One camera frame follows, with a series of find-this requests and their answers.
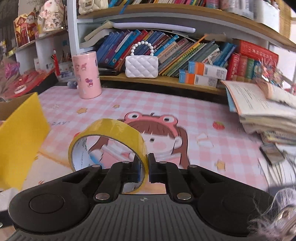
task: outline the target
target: cartoon god of wealth figure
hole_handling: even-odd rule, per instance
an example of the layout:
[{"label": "cartoon god of wealth figure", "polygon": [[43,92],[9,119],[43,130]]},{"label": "cartoon god of wealth figure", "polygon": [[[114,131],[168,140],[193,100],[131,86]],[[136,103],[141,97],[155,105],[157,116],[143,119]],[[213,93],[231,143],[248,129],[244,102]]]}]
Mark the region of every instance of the cartoon god of wealth figure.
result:
[{"label": "cartoon god of wealth figure", "polygon": [[46,1],[41,8],[39,16],[44,18],[44,32],[61,29],[64,20],[64,6],[62,0]]},{"label": "cartoon god of wealth figure", "polygon": [[[141,133],[148,153],[154,153],[156,161],[169,161],[187,168],[187,133],[185,129],[177,126],[178,120],[175,117],[130,112],[121,121]],[[133,161],[134,158],[134,153],[129,148],[107,137],[100,137],[89,149],[89,155],[95,164],[100,164],[103,168],[110,168],[118,161]]]}]

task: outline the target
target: metal screw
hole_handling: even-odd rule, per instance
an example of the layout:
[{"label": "metal screw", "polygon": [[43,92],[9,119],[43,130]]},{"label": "metal screw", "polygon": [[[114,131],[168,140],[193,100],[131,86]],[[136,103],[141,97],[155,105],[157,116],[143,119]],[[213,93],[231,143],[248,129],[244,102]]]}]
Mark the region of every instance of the metal screw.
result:
[{"label": "metal screw", "polygon": [[177,198],[180,200],[189,200],[191,198],[191,194],[187,192],[180,192],[177,194]]},{"label": "metal screw", "polygon": [[110,195],[108,193],[105,193],[105,192],[96,194],[96,199],[98,199],[98,200],[104,201],[104,200],[107,200],[109,198],[110,198]]}]

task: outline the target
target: yellow tape roll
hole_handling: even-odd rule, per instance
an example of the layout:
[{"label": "yellow tape roll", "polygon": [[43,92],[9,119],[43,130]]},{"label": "yellow tape roll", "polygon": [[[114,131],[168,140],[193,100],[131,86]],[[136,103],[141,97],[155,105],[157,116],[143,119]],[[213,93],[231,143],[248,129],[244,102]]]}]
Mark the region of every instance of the yellow tape roll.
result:
[{"label": "yellow tape roll", "polygon": [[145,177],[140,185],[146,182],[148,155],[141,134],[129,125],[114,119],[97,120],[73,139],[68,151],[69,163],[73,171],[85,168],[91,163],[86,148],[86,139],[88,136],[105,136],[131,149],[144,166]]}]

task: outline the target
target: pink can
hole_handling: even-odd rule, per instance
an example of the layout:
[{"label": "pink can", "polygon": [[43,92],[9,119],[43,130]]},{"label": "pink can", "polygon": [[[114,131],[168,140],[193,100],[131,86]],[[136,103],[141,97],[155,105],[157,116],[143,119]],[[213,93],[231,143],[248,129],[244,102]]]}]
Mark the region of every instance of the pink can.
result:
[{"label": "pink can", "polygon": [[96,52],[72,56],[78,92],[82,99],[92,99],[102,93]]}]

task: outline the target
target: cartoon girl's ear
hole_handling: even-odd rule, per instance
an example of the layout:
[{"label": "cartoon girl's ear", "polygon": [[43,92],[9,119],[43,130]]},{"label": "cartoon girl's ear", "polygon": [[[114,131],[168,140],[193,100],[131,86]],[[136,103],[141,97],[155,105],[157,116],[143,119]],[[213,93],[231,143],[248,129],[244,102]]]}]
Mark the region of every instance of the cartoon girl's ear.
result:
[{"label": "cartoon girl's ear", "polygon": [[129,112],[125,115],[124,120],[136,120],[142,117],[142,114],[139,112]]},{"label": "cartoon girl's ear", "polygon": [[172,115],[163,115],[159,117],[159,119],[164,123],[164,124],[171,124],[175,125],[178,123],[177,118],[173,117]]},{"label": "cartoon girl's ear", "polygon": [[174,149],[177,149],[177,148],[181,147],[182,144],[183,144],[182,137],[175,137]]}]

